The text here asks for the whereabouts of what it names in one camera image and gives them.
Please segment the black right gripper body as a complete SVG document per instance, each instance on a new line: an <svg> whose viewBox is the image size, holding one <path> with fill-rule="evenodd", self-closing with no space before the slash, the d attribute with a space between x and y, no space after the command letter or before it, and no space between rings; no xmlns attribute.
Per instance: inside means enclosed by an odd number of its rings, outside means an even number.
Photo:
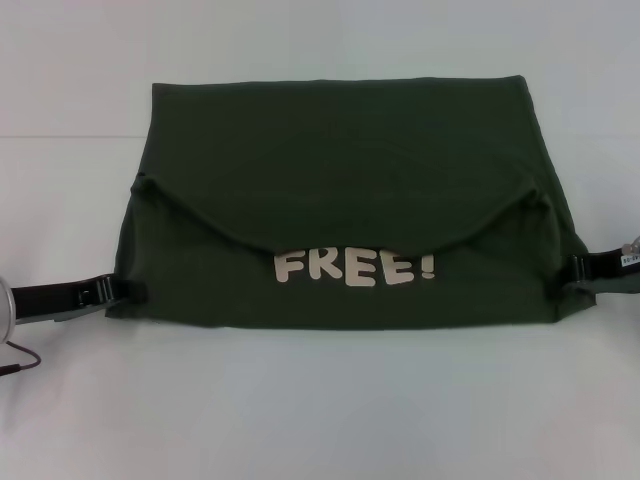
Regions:
<svg viewBox="0 0 640 480"><path fill-rule="evenodd" d="M579 260L580 288L593 294L639 293L639 254L622 249L589 254Z"/></svg>

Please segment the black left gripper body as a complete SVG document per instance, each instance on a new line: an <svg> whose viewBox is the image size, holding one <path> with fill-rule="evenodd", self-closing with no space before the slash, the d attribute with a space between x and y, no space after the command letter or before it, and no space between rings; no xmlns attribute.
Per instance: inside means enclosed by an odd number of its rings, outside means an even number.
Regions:
<svg viewBox="0 0 640 480"><path fill-rule="evenodd" d="M11 288L17 324L66 321L118 302L118 282L95 277L77 282Z"/></svg>

